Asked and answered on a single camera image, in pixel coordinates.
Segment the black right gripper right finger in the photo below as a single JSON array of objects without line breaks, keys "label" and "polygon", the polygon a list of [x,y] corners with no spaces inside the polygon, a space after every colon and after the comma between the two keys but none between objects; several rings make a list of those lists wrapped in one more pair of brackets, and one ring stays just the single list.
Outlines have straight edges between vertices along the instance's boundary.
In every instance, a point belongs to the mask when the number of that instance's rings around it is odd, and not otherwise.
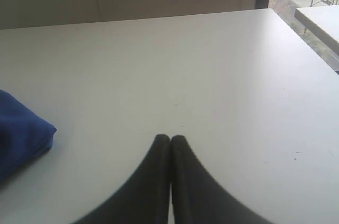
[{"label": "black right gripper right finger", "polygon": [[172,138],[171,151],[175,223],[265,223],[215,181],[184,136]]}]

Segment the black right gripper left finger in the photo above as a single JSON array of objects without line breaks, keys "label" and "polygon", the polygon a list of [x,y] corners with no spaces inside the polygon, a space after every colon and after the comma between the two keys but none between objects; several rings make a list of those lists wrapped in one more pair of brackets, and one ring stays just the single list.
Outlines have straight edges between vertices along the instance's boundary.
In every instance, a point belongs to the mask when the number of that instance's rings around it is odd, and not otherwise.
[{"label": "black right gripper left finger", "polygon": [[77,223],[167,223],[170,202],[170,138],[156,135],[130,178]]}]

